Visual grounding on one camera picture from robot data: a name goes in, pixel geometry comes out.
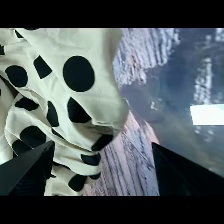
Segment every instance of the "bright light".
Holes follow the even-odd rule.
[[[224,125],[224,104],[190,106],[194,125]]]

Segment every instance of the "crumpled fabric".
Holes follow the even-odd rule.
[[[100,151],[128,114],[112,70],[120,39],[114,28],[0,29],[0,164],[54,141],[46,196],[82,195],[100,177]]]

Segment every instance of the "glossy gray surface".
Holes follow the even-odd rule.
[[[193,125],[190,106],[224,103],[222,28],[124,28],[114,61],[122,95],[159,143],[224,176],[224,126]]]

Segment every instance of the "black triangular object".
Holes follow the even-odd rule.
[[[43,195],[50,177],[54,142],[47,142],[0,166],[0,195]]]
[[[152,143],[161,196],[224,195],[224,178],[184,157]]]

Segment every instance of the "cloth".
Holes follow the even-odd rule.
[[[128,114],[112,70],[120,38],[110,28],[0,29],[0,164],[54,141],[46,196],[82,195],[100,177],[100,150]]]

